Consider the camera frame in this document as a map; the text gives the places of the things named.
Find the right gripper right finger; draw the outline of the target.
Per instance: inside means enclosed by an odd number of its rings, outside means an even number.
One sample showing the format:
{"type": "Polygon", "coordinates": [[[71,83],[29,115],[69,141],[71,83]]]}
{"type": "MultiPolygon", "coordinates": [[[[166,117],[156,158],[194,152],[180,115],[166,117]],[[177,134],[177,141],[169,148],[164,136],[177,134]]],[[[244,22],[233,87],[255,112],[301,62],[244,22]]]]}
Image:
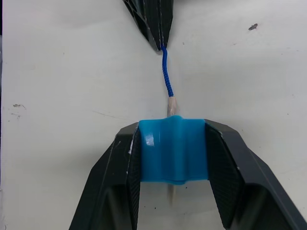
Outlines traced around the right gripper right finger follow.
{"type": "Polygon", "coordinates": [[[231,127],[205,121],[208,177],[226,230],[305,230],[269,166],[231,127]]]}

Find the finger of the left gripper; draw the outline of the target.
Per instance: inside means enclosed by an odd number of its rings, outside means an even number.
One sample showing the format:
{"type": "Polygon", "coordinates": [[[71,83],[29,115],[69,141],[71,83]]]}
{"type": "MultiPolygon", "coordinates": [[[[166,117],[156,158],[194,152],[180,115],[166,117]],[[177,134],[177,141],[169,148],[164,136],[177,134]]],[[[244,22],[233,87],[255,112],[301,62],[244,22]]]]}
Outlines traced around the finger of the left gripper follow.
{"type": "Polygon", "coordinates": [[[123,0],[139,31],[155,51],[160,51],[157,0],[123,0]]]}
{"type": "Polygon", "coordinates": [[[159,34],[160,48],[167,48],[173,20],[173,0],[159,1],[159,34]]]}

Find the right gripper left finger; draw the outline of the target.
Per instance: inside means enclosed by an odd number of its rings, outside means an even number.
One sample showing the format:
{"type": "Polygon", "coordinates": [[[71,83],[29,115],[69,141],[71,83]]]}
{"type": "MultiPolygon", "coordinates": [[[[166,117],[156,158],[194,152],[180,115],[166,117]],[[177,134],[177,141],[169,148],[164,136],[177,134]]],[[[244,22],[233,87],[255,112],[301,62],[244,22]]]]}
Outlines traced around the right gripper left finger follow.
{"type": "Polygon", "coordinates": [[[71,230],[135,230],[141,185],[138,123],[122,128],[91,169],[71,230]]]}

